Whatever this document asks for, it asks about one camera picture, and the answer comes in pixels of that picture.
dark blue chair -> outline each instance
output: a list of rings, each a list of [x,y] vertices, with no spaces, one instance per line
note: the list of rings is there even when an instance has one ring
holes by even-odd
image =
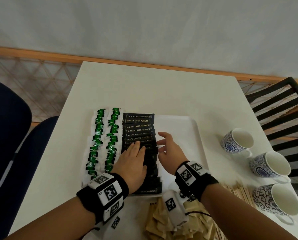
[[[14,158],[0,188],[0,240],[7,237],[11,229],[58,117],[51,117],[37,125]]]
[[[0,179],[31,125],[29,106],[0,83]]]

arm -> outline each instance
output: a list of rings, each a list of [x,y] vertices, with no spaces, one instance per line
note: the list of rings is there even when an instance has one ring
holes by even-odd
[[[131,144],[112,169],[112,173],[119,174],[127,183],[130,194],[142,185],[147,173],[147,166],[143,166],[145,147],[139,148],[140,142]],[[86,210],[80,199],[74,197],[14,232],[6,240],[75,240],[88,233],[95,222],[95,214]]]
[[[166,132],[159,132],[158,134],[165,138],[157,141],[157,145],[164,145],[158,149],[159,161],[168,173],[175,175],[178,166],[188,159],[170,134]],[[208,185],[200,202],[228,239],[297,239],[219,184]]]

person's left hand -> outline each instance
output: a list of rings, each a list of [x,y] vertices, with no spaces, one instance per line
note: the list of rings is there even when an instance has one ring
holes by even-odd
[[[142,185],[147,175],[147,166],[143,165],[146,147],[140,150],[140,141],[131,144],[124,151],[112,169],[112,173],[119,174],[129,187],[129,194],[134,193]]]

person's right arm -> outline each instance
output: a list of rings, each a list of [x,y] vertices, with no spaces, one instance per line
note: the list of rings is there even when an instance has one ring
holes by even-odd
[[[165,139],[157,141],[159,161],[168,173],[175,175],[178,166],[188,161],[170,134],[159,132]],[[200,202],[230,240],[296,240],[292,234],[219,184],[208,185]]]

hand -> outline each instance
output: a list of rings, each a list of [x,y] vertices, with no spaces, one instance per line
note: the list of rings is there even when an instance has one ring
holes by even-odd
[[[147,166],[143,165],[144,153],[146,147],[143,146],[140,150],[140,141],[131,144],[124,151],[112,169],[112,173],[119,174],[127,183],[129,194],[134,193],[142,185],[144,178],[147,175]]]
[[[175,175],[179,165],[188,159],[179,145],[173,141],[172,135],[166,132],[158,132],[158,135],[165,138],[157,141],[157,145],[165,145],[158,149],[159,161],[168,173]]]

